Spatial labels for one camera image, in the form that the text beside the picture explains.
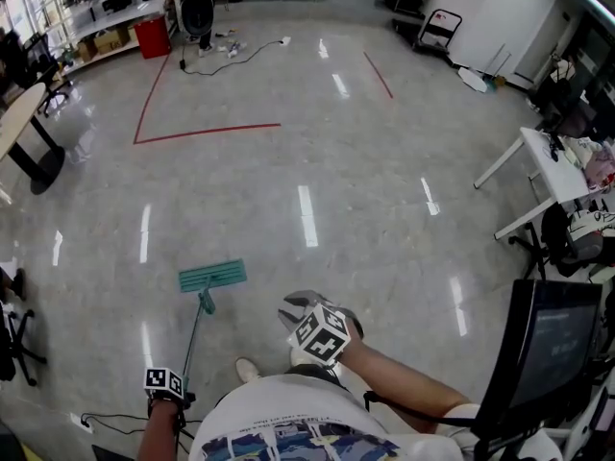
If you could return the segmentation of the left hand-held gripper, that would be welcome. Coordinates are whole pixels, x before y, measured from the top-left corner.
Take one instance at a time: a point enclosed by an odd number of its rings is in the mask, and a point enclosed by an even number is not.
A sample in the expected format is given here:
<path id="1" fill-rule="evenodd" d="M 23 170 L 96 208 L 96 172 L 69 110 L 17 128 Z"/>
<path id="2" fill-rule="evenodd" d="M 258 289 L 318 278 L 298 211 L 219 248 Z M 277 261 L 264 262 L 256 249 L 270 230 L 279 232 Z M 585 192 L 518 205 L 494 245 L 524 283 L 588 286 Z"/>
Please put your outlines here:
<path id="1" fill-rule="evenodd" d="M 145 369 L 143 388 L 148 398 L 148 415 L 151 415 L 155 400 L 173 402 L 177 408 L 177 425 L 186 425 L 185 411 L 196 401 L 194 393 L 186 389 L 187 378 L 169 368 Z"/>

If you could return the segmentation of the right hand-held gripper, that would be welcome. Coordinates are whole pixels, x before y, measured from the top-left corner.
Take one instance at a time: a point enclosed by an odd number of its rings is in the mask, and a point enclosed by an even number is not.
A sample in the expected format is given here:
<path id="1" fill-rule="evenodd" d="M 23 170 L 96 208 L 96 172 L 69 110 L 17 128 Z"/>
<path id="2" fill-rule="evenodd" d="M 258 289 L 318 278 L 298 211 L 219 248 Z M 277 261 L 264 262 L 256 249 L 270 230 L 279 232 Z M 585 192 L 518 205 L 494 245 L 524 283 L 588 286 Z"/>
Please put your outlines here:
<path id="1" fill-rule="evenodd" d="M 290 332 L 287 338 L 290 347 L 324 367 L 334 367 L 350 344 L 348 319 L 353 319 L 357 332 L 362 333 L 360 322 L 353 312 L 335 307 L 334 303 L 313 290 L 295 291 L 283 300 L 294 306 L 313 307 L 305 317 L 303 313 L 297 315 L 279 309 L 278 318 Z"/>

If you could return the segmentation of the teal mop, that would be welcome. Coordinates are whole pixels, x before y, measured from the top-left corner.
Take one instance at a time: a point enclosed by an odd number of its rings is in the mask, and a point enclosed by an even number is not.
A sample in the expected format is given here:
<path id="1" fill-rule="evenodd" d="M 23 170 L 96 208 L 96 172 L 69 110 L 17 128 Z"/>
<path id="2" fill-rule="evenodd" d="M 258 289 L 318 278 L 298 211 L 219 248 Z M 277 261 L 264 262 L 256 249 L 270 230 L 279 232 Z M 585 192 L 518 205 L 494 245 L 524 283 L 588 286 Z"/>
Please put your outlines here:
<path id="1" fill-rule="evenodd" d="M 182 371 L 184 391 L 187 392 L 195 340 L 201 317 L 204 314 L 211 316 L 216 310 L 210 290 L 244 282 L 247 280 L 247 274 L 243 260 L 235 259 L 194 269 L 182 270 L 178 274 L 178 279 L 180 291 L 183 294 L 195 293 L 198 299 L 197 311 L 190 333 Z"/>

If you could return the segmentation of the person's left forearm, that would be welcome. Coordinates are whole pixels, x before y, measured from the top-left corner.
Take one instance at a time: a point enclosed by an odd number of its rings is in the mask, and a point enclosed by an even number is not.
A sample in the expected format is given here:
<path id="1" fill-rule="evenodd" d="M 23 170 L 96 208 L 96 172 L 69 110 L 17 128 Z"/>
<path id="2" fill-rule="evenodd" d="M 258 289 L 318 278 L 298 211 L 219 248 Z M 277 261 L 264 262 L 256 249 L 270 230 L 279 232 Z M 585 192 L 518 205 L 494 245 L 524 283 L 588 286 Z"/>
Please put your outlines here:
<path id="1" fill-rule="evenodd" d="M 178 418 L 177 403 L 153 400 L 137 461 L 177 461 L 175 425 Z"/>

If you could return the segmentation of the person's right forearm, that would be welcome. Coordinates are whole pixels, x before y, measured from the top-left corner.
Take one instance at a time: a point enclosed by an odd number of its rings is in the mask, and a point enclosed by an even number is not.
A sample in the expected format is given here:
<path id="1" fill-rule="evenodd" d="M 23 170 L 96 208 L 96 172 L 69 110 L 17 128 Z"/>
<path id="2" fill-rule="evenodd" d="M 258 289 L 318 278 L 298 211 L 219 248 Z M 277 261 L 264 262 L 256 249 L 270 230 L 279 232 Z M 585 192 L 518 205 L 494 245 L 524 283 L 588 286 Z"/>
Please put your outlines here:
<path id="1" fill-rule="evenodd" d="M 340 362 L 357 374 L 380 397 L 402 407 L 444 418 L 470 401 L 457 390 L 353 339 Z"/>

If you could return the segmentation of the person's right white shoe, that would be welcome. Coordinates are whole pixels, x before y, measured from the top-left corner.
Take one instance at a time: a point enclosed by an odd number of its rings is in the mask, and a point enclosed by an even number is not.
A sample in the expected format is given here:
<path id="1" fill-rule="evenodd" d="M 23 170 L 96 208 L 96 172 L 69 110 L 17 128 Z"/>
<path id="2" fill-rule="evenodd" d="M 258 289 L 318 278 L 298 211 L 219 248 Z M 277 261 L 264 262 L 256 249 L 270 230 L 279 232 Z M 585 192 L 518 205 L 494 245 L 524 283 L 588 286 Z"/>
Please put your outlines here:
<path id="1" fill-rule="evenodd" d="M 297 367 L 300 365 L 320 366 L 320 364 L 313 357 L 299 349 L 292 348 L 289 353 L 289 359 L 291 367 Z"/>

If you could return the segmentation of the person's white shoe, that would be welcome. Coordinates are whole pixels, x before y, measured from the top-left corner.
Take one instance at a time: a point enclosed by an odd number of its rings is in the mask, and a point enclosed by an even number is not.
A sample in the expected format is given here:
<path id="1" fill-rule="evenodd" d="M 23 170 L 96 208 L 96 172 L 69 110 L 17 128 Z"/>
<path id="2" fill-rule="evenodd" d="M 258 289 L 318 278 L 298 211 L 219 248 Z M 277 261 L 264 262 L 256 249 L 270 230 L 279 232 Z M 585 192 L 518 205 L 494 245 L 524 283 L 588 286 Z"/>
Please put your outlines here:
<path id="1" fill-rule="evenodd" d="M 246 357 L 239 357 L 235 361 L 235 371 L 242 383 L 248 383 L 262 377 L 256 363 Z"/>
<path id="2" fill-rule="evenodd" d="M 297 367 L 300 365 L 320 366 L 320 364 L 313 357 L 299 349 L 292 348 L 289 353 L 289 359 L 291 367 Z"/>

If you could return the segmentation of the person's right leg black trousers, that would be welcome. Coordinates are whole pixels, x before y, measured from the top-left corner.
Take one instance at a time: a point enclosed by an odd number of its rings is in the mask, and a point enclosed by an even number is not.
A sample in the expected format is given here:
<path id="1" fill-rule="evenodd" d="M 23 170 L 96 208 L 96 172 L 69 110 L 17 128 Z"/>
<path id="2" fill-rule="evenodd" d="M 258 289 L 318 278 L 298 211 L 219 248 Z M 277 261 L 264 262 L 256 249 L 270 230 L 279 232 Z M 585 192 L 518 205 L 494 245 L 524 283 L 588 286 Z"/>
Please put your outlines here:
<path id="1" fill-rule="evenodd" d="M 318 379 L 330 385 L 334 385 L 338 388 L 346 390 L 346 388 L 341 384 L 341 382 L 339 381 L 335 373 L 333 373 L 332 371 L 326 370 L 317 364 L 305 363 L 305 364 L 295 365 L 295 366 L 290 367 L 285 372 L 285 374 Z"/>

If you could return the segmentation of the person's left white shoe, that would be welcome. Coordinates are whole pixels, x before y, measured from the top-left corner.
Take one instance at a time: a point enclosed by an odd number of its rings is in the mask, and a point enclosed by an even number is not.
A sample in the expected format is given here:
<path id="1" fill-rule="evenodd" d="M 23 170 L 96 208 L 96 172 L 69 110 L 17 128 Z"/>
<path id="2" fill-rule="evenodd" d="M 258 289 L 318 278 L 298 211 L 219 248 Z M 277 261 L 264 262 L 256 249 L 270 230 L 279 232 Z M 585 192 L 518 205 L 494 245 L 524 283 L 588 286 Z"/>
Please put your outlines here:
<path id="1" fill-rule="evenodd" d="M 242 383 L 248 383 L 262 377 L 256 363 L 246 357 L 239 357 L 235 361 L 235 371 Z"/>

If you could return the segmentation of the black desk foot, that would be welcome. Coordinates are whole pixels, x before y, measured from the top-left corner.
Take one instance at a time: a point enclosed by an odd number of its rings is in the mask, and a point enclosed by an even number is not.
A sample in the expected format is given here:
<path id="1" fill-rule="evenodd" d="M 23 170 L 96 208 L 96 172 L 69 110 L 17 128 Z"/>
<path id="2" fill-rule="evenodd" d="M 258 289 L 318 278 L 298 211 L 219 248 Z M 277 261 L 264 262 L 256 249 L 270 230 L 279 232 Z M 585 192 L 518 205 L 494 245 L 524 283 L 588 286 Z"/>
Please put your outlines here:
<path id="1" fill-rule="evenodd" d="M 119 454 L 117 452 L 104 449 L 97 445 L 91 446 L 96 461 L 135 461 L 133 458 Z"/>

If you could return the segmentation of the person's white shirt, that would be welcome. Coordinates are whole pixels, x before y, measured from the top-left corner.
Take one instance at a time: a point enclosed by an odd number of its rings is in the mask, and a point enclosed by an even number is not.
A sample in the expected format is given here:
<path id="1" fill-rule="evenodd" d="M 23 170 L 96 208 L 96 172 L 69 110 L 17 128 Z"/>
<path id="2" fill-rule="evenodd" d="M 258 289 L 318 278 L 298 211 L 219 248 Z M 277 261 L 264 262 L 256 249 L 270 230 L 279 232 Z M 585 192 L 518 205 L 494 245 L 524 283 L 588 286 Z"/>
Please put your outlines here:
<path id="1" fill-rule="evenodd" d="M 254 379 L 208 413 L 189 461 L 474 461 L 461 428 L 392 434 L 344 388 L 278 375 Z"/>

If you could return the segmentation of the black monitor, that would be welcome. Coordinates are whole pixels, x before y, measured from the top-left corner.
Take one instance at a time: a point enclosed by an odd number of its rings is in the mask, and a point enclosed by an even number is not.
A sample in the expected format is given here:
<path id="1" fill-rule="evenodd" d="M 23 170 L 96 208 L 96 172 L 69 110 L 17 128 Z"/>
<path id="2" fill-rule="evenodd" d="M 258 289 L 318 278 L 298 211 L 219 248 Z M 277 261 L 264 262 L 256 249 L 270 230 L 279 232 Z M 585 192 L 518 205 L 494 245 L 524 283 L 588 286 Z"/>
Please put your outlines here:
<path id="1" fill-rule="evenodd" d="M 471 432 L 474 460 L 512 461 L 544 421 L 563 411 L 594 337 L 602 287 L 517 279 L 493 375 Z"/>

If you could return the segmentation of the white octagonal board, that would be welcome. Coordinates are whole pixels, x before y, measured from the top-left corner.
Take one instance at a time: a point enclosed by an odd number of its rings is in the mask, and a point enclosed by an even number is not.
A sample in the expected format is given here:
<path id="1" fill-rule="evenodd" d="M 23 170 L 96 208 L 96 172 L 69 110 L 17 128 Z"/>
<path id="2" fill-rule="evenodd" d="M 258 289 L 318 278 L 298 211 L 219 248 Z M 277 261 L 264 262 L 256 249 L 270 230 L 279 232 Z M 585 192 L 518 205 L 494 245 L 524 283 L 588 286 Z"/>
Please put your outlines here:
<path id="1" fill-rule="evenodd" d="M 457 75 L 466 85 L 471 87 L 477 92 L 485 93 L 487 91 L 487 84 L 483 80 L 481 74 L 473 71 L 470 68 L 460 67 L 457 69 Z"/>

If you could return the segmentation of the white desk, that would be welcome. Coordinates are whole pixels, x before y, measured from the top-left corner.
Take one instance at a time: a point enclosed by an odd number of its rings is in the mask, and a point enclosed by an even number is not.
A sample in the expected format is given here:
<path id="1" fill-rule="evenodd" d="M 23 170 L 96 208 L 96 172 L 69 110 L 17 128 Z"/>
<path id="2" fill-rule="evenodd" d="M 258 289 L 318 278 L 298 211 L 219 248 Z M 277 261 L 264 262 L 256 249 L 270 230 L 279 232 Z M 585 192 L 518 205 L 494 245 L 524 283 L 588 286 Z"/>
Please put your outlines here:
<path id="1" fill-rule="evenodd" d="M 504 153 L 473 183 L 479 189 L 492 175 L 494 175 L 512 156 L 522 147 L 526 147 L 532 156 L 536 175 L 540 175 L 545 182 L 549 197 L 535 208 L 517 218 L 514 222 L 494 233 L 494 239 L 500 240 L 513 231 L 531 222 L 554 204 L 566 204 L 576 199 L 599 193 L 598 187 L 590 188 L 582 171 L 576 168 L 569 160 L 555 161 L 549 154 L 549 140 L 546 133 L 524 128 L 520 129 L 518 138 L 504 151 Z"/>

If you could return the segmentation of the white printed bag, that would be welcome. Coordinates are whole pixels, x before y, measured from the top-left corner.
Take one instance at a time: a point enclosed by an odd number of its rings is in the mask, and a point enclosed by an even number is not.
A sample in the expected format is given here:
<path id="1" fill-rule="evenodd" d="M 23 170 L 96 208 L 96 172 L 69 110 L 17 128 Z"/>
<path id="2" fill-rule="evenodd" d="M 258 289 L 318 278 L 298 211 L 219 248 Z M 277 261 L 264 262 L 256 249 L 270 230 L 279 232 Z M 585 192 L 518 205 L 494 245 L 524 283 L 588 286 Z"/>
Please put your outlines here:
<path id="1" fill-rule="evenodd" d="M 578 260 L 615 264 L 615 212 L 575 211 L 568 233 L 572 252 Z"/>

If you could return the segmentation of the wooden table with black base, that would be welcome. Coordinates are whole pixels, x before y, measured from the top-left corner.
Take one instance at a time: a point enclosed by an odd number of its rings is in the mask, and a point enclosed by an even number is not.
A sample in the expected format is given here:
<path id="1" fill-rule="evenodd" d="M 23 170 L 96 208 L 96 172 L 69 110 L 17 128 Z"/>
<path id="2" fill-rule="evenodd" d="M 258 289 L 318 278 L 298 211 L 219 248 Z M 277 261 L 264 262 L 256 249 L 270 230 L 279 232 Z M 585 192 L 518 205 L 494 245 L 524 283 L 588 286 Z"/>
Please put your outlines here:
<path id="1" fill-rule="evenodd" d="M 0 118 L 0 160 L 9 157 L 29 178 L 34 195 L 44 193 L 57 179 L 65 160 L 65 150 L 36 118 L 46 88 L 37 83 L 12 102 Z M 31 125 L 49 147 L 39 160 L 32 159 L 18 144 L 18 138 Z"/>

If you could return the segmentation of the black flatbed trolley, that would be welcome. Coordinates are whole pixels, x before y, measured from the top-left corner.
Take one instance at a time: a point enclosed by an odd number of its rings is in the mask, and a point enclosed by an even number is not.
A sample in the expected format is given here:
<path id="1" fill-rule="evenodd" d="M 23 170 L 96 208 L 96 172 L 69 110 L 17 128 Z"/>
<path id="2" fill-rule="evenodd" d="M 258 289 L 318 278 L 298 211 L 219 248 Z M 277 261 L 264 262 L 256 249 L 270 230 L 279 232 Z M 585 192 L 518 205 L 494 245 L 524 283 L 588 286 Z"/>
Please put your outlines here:
<path id="1" fill-rule="evenodd" d="M 421 24 L 393 19 L 392 27 L 414 51 L 446 57 L 449 55 L 449 45 L 462 22 L 461 15 L 436 9 Z"/>

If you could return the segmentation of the red bin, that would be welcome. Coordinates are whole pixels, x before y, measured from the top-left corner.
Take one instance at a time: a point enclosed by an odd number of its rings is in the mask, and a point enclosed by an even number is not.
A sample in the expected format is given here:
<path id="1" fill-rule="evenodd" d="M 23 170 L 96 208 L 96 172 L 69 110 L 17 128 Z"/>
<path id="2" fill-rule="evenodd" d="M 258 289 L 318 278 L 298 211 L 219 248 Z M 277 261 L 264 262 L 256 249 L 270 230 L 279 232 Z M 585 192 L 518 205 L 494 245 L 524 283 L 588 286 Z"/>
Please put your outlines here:
<path id="1" fill-rule="evenodd" d="M 171 52 L 171 42 L 163 15 L 140 21 L 134 25 L 135 35 L 141 55 L 149 60 L 167 56 Z"/>

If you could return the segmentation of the large cardboard box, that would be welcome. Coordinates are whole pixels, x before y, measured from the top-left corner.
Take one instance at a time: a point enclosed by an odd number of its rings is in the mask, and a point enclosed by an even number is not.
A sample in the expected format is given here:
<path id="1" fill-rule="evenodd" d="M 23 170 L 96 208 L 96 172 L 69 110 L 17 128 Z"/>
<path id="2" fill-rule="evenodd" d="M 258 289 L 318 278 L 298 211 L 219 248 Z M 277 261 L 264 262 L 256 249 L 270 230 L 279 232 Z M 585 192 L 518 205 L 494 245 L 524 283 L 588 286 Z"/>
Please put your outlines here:
<path id="1" fill-rule="evenodd" d="M 93 41 L 98 53 L 106 55 L 124 47 L 130 41 L 130 35 L 125 27 L 119 27 L 107 30 L 104 34 L 96 36 Z"/>

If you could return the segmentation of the pink clothes pile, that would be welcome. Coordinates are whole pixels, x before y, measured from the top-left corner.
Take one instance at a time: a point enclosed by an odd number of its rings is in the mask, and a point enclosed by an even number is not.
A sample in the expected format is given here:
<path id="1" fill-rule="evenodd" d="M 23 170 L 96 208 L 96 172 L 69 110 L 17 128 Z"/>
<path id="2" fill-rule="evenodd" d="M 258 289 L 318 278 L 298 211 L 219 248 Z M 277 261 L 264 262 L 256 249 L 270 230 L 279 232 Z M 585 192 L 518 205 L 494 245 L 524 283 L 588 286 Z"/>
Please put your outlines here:
<path id="1" fill-rule="evenodd" d="M 615 154 L 608 143 L 589 137 L 559 139 L 564 156 L 581 171 L 589 189 L 606 189 L 615 183 Z"/>

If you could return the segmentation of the white storage shelving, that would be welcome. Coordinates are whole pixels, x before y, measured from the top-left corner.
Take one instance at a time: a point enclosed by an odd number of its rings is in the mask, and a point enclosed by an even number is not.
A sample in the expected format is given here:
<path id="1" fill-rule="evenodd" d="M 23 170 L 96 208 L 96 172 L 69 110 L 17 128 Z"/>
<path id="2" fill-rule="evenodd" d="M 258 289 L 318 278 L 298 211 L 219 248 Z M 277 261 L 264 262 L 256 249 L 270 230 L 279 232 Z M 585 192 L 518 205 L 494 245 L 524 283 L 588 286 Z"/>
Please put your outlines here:
<path id="1" fill-rule="evenodd" d="M 138 48 L 134 25 L 163 14 L 164 0 L 3 0 L 9 26 L 24 40 L 48 35 L 51 53 L 68 76 L 84 67 Z M 130 41 L 106 55 L 83 62 L 77 44 L 107 30 L 125 27 Z"/>

